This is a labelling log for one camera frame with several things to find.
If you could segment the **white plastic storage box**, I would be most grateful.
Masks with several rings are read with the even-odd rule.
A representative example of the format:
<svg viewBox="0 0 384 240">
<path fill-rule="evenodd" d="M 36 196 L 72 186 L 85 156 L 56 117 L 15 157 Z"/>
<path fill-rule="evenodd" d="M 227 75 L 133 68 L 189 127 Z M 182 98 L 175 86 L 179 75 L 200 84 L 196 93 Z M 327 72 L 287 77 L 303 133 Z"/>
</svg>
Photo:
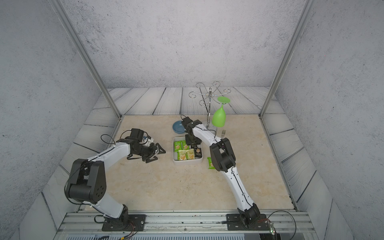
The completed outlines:
<svg viewBox="0 0 384 240">
<path fill-rule="evenodd" d="M 200 164 L 203 161 L 201 144 L 191 144 L 186 137 L 173 139 L 173 162 L 176 166 Z"/>
</svg>

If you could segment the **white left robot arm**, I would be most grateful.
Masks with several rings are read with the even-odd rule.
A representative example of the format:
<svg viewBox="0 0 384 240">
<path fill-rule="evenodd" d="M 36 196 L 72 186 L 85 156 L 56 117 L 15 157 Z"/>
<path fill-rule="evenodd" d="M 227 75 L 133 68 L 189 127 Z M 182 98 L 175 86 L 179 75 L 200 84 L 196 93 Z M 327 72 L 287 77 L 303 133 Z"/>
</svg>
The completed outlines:
<svg viewBox="0 0 384 240">
<path fill-rule="evenodd" d="M 128 130 L 130 135 L 111 143 L 111 147 L 88 159 L 73 162 L 69 179 L 64 188 L 67 200 L 75 205 L 89 205 L 104 217 L 118 219 L 126 206 L 107 193 L 107 170 L 123 158 L 135 160 L 134 155 L 145 163 L 158 159 L 166 151 L 154 143 L 147 132 L 140 129 Z"/>
</svg>

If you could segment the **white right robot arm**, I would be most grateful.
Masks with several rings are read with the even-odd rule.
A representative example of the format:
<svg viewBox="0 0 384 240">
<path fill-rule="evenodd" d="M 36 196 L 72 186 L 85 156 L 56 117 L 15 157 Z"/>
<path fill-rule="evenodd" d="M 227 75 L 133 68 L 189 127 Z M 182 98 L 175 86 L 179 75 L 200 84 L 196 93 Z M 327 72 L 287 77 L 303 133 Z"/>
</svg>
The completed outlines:
<svg viewBox="0 0 384 240">
<path fill-rule="evenodd" d="M 189 142 L 204 143 L 209 147 L 214 168 L 225 176 L 235 197 L 243 226 L 249 229 L 263 219 L 265 216 L 261 214 L 240 178 L 230 140 L 218 137 L 216 131 L 207 129 L 199 120 L 194 121 L 185 116 L 182 118 L 182 125 Z"/>
</svg>

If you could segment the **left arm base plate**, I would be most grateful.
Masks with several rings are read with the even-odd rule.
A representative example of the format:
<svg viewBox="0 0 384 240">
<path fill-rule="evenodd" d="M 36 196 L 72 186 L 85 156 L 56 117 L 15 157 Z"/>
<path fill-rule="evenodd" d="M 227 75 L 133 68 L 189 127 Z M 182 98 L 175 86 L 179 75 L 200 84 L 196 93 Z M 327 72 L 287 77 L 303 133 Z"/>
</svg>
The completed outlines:
<svg viewBox="0 0 384 240">
<path fill-rule="evenodd" d="M 142 232 L 144 230 L 146 215 L 128 215 L 118 219 L 105 218 L 103 232 Z"/>
</svg>

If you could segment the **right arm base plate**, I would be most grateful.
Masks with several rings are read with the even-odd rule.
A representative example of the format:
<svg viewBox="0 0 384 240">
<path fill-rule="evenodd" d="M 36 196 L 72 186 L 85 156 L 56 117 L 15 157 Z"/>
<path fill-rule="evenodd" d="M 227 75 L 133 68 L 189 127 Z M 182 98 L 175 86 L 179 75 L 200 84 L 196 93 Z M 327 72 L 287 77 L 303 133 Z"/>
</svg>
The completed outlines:
<svg viewBox="0 0 384 240">
<path fill-rule="evenodd" d="M 227 214 L 222 224 L 227 225 L 228 231 L 269 231 L 267 216 L 261 214 L 255 218 L 247 218 L 240 214 Z"/>
</svg>

